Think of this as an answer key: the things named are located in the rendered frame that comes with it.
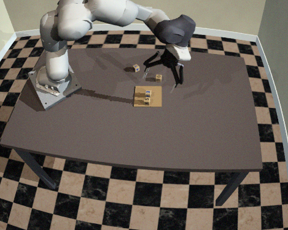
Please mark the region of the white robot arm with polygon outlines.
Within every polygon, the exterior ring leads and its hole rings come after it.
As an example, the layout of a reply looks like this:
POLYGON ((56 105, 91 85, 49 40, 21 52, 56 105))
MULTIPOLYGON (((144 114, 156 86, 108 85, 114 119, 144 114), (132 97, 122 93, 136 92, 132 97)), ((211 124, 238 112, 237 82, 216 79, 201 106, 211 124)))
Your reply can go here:
POLYGON ((71 86, 67 41, 86 35, 93 21, 124 27, 135 19, 143 21, 178 61, 190 61, 187 46, 196 23, 186 15, 170 20, 164 11, 130 0, 59 0, 56 10, 41 18, 45 66, 37 74, 36 88, 59 96, 71 86))

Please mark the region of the wooden letter block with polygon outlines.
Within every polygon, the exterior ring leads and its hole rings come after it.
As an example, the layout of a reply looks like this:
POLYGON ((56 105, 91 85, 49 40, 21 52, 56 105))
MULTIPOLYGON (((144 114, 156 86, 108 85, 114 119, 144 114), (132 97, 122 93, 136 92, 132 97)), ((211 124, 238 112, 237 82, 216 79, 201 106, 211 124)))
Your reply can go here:
POLYGON ((133 66, 133 70, 134 70, 135 72, 139 71, 139 66, 138 66, 137 64, 135 64, 135 65, 133 66))
POLYGON ((150 98, 144 97, 144 105, 150 105, 150 98))
POLYGON ((149 98, 151 98, 151 90, 146 90, 145 91, 145 97, 149 97, 149 98))
POLYGON ((161 82, 162 75, 156 75, 155 81, 156 82, 161 82))

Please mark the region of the tan square mat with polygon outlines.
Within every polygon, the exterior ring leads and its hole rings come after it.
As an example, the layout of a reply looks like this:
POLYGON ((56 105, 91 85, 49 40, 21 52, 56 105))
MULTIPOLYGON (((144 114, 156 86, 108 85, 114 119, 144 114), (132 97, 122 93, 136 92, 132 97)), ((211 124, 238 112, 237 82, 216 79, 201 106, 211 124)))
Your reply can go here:
POLYGON ((136 86, 134 107, 162 107, 161 86, 136 86), (145 91, 151 90, 150 105, 144 105, 145 91))

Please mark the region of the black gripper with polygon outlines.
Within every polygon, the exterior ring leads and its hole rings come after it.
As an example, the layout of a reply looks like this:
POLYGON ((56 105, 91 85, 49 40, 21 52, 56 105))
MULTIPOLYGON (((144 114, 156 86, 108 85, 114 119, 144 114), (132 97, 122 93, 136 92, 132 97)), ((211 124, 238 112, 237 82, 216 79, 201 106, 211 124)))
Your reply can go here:
POLYGON ((145 78, 145 76, 147 75, 147 72, 149 70, 150 67, 152 66, 156 66, 158 64, 163 64, 164 66, 166 66, 167 68, 171 68, 171 71, 173 72, 173 75, 174 75, 174 79, 175 79, 175 84, 171 90, 170 93, 173 92, 174 88, 177 87, 177 84, 180 83, 182 84, 183 81, 184 81, 184 77, 183 77, 183 67, 184 67, 184 64, 179 64, 178 63, 178 60, 176 59, 176 57, 171 53, 169 52, 166 48, 165 48, 165 51, 163 54, 161 54, 159 51, 156 52, 156 54, 152 57, 150 57, 149 59, 147 59, 143 65, 146 66, 145 68, 145 73, 144 73, 144 76, 143 76, 143 79, 145 78), (152 63, 149 63, 151 62, 153 59, 155 59, 156 57, 159 57, 160 56, 160 60, 158 61, 154 61, 152 63), (173 61, 173 62, 172 62, 173 61), (177 74, 177 70, 176 70, 176 66, 178 66, 179 68, 179 76, 177 74))

